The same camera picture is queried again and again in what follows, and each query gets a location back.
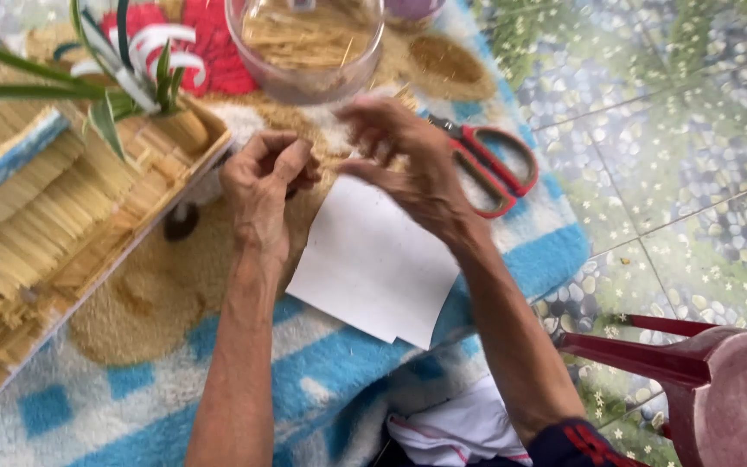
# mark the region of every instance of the straw house model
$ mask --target straw house model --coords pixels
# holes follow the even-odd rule
[[[0,66],[0,82],[20,78]],[[190,157],[130,119],[121,160],[71,102],[0,102],[0,388],[223,152],[223,123],[183,104],[212,147]]]

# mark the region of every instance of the purple container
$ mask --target purple container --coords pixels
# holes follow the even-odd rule
[[[419,21],[432,16],[446,0],[385,0],[385,11],[388,15]]]

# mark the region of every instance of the stool leg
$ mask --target stool leg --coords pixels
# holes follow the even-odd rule
[[[677,336],[693,337],[703,331],[716,327],[716,324],[697,323],[694,321],[682,321],[667,317],[645,317],[639,315],[628,315],[628,323],[642,329],[660,331],[662,333],[676,334]]]
[[[672,345],[646,345],[567,333],[558,349],[659,382],[700,386],[711,380],[708,365],[702,359],[682,355]]]

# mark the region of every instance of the dark sleeve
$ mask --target dark sleeve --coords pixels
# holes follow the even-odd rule
[[[546,428],[535,436],[527,451],[535,467],[647,467],[616,452],[581,419]]]

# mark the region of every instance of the paper sheet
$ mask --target paper sheet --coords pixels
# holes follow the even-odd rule
[[[383,191],[339,176],[287,293],[386,342],[423,349],[460,272],[446,245]]]

